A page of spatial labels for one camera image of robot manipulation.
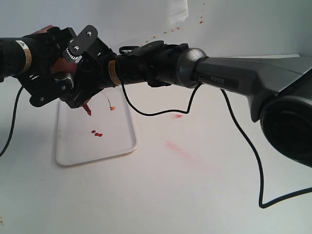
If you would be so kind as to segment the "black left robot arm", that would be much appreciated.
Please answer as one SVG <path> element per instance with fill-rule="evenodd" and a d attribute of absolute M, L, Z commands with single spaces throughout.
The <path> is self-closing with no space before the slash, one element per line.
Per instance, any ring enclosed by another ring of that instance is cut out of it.
<path fill-rule="evenodd" d="M 46 33 L 0 39 L 0 80 L 16 78 L 30 94 L 30 103 L 41 107 L 73 89 L 72 76 L 52 74 L 51 68 L 76 36 L 72 28 L 52 27 Z"/>

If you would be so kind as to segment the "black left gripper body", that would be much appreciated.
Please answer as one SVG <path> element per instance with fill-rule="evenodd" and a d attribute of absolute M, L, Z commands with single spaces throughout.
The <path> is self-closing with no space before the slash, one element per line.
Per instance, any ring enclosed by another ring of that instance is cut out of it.
<path fill-rule="evenodd" d="M 73 89 L 71 74 L 65 71 L 53 74 L 51 69 L 74 37 L 75 32 L 70 27 L 62 30 L 52 27 L 45 33 L 22 37 L 30 49 L 32 62 L 30 68 L 20 75 L 20 82 L 31 95 L 32 106 L 41 107 Z"/>

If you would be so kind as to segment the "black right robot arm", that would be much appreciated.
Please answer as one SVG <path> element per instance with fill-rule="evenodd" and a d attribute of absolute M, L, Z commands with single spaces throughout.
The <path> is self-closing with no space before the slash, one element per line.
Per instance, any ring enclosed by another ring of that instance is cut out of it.
<path fill-rule="evenodd" d="M 287 158 L 312 164 L 311 57 L 213 58 L 186 43 L 161 40 L 123 46 L 118 54 L 100 40 L 74 40 L 63 55 L 78 64 L 67 101 L 72 108 L 122 84 L 190 89 L 207 84 L 245 96 L 251 120 L 260 123 L 267 141 Z"/>

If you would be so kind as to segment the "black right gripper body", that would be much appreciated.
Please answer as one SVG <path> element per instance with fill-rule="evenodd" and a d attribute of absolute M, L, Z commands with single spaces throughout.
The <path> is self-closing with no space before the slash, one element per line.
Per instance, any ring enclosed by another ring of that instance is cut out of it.
<path fill-rule="evenodd" d="M 116 87 L 109 72 L 109 62 L 115 60 L 116 54 L 102 40 L 96 39 L 83 52 L 78 63 L 74 80 L 76 88 L 74 97 L 91 98 L 104 88 Z"/>

